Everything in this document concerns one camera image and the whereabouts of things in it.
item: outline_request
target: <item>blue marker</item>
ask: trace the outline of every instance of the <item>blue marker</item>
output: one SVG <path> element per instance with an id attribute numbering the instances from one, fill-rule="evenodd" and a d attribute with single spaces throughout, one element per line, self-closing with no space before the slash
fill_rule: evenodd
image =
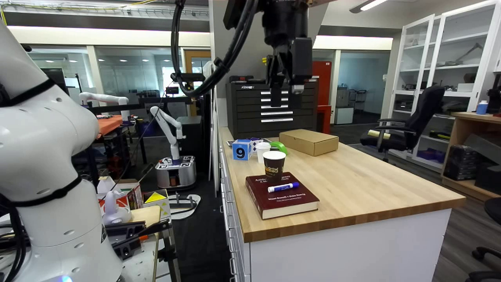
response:
<path id="1" fill-rule="evenodd" d="M 277 185 L 277 186 L 270 186 L 270 187 L 268 187 L 268 193 L 297 188 L 297 187 L 299 187 L 299 182 L 293 182 L 293 183 L 282 184 L 282 185 Z"/>

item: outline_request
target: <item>chair wheel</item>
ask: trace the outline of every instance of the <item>chair wheel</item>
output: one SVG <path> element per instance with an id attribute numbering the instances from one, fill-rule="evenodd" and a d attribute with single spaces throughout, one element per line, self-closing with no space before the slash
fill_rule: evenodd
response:
<path id="1" fill-rule="evenodd" d="M 475 259 L 477 259 L 477 260 L 483 260 L 483 258 L 485 257 L 485 255 L 484 255 L 484 254 L 481 254 L 481 253 L 480 253 L 479 251 L 477 251 L 477 250 L 473 250 L 473 251 L 471 252 L 471 255 L 472 255 Z"/>

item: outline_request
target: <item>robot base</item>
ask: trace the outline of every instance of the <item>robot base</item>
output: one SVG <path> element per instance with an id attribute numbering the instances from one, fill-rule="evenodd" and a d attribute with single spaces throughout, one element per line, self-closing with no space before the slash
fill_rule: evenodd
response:
<path id="1" fill-rule="evenodd" d="M 180 164 L 173 164 L 172 158 L 163 158 L 155 166 L 157 185 L 159 188 L 183 190 L 189 188 L 196 181 L 196 167 L 194 156 L 180 156 Z"/>

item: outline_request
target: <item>ceiling light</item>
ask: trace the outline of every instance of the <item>ceiling light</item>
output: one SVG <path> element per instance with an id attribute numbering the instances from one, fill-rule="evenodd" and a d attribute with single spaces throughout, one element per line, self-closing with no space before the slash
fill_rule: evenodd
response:
<path id="1" fill-rule="evenodd" d="M 367 11 L 368 9 L 374 8 L 377 5 L 379 5 L 383 2 L 386 2 L 386 1 L 388 1 L 388 0 L 367 0 L 367 1 L 363 2 L 362 4 L 351 8 L 350 12 L 357 14 L 357 13 L 360 13 L 361 11 Z"/>

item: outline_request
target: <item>green tape roll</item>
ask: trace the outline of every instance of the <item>green tape roll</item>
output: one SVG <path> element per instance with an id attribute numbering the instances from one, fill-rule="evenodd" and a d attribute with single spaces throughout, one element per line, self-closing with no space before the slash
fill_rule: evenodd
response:
<path id="1" fill-rule="evenodd" d="M 280 152 L 285 153 L 286 155 L 289 154 L 289 152 L 287 151 L 287 148 L 281 142 L 278 142 L 278 141 L 271 142 L 270 145 L 272 147 L 278 148 Z"/>

